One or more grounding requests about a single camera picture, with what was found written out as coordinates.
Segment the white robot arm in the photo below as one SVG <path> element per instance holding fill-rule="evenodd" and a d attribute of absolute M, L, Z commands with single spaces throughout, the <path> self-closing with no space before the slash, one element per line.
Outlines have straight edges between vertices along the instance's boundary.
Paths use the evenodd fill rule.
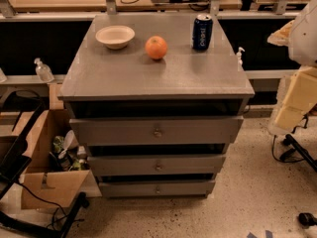
<path fill-rule="evenodd" d="M 317 105 L 317 0 L 311 0 L 296 18 L 267 38 L 286 46 L 289 58 L 300 65 L 279 84 L 277 104 L 268 124 L 272 135 L 291 132 Z"/>

